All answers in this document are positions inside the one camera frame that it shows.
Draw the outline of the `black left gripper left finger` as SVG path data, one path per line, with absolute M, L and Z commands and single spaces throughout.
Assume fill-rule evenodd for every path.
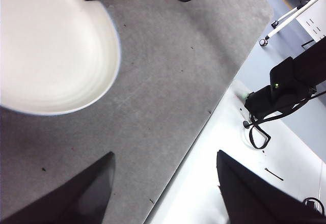
M 113 191 L 115 169 L 115 154 L 108 152 L 1 223 L 102 223 Z

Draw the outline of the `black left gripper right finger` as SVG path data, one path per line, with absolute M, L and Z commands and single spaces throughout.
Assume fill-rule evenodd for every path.
M 231 223 L 325 223 L 325 216 L 272 186 L 227 153 L 216 155 L 220 191 Z

